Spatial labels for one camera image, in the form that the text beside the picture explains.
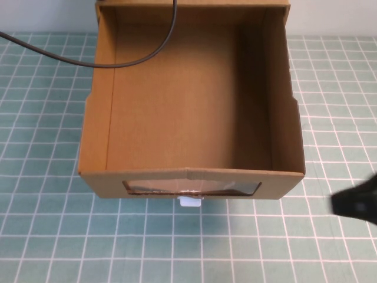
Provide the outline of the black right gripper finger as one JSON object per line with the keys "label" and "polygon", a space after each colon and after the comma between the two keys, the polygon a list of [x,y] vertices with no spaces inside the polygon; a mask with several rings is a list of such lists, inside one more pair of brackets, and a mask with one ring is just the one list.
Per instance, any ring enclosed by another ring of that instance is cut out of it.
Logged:
{"label": "black right gripper finger", "polygon": [[332,213],[376,225],[376,173],[368,180],[330,196]]}

